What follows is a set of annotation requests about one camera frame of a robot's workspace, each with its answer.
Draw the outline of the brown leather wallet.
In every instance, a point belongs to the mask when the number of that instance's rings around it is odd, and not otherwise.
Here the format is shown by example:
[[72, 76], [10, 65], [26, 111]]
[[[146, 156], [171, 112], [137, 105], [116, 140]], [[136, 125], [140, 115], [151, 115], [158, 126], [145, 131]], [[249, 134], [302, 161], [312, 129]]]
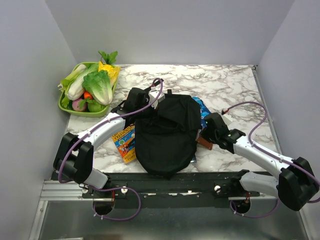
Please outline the brown leather wallet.
[[196, 142], [200, 145], [202, 145], [203, 147], [205, 147], [206, 149], [208, 150], [212, 150], [213, 148], [213, 142], [212, 141], [206, 141], [205, 139], [203, 139], [201, 137], [201, 132], [202, 130], [200, 131], [200, 133], [198, 134], [197, 138], [196, 138]]

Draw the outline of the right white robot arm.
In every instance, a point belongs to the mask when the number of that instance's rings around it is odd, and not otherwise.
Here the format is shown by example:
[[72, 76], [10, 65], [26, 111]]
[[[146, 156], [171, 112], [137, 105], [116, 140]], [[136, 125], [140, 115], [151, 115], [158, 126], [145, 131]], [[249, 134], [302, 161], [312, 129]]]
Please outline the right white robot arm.
[[259, 192], [278, 198], [286, 207], [299, 211], [310, 203], [320, 190], [309, 162], [278, 154], [256, 142], [238, 129], [228, 129], [219, 113], [204, 117], [206, 127], [201, 133], [205, 140], [221, 149], [244, 157], [259, 165], [269, 174], [244, 170], [230, 183], [230, 191], [241, 196], [245, 192]]

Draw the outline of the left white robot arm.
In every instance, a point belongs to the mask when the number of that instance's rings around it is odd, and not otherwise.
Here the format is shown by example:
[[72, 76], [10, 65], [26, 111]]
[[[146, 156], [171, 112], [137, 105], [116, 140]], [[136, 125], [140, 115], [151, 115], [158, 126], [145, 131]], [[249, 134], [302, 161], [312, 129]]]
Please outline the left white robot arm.
[[127, 99], [113, 108], [103, 120], [77, 135], [66, 133], [53, 162], [58, 181], [61, 184], [73, 181], [89, 185], [99, 197], [107, 197], [111, 185], [107, 182], [108, 176], [93, 167], [94, 151], [134, 120], [156, 109], [164, 99], [165, 94], [161, 89], [155, 90], [153, 86], [146, 89], [134, 87]]

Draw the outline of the black student backpack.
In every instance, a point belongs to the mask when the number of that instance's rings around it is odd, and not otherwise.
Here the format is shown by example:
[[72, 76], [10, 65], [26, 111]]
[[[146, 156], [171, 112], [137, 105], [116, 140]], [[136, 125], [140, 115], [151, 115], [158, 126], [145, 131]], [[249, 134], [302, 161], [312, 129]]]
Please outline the black student backpack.
[[184, 94], [166, 94], [148, 118], [135, 122], [135, 156], [151, 175], [171, 178], [197, 151], [200, 105]]

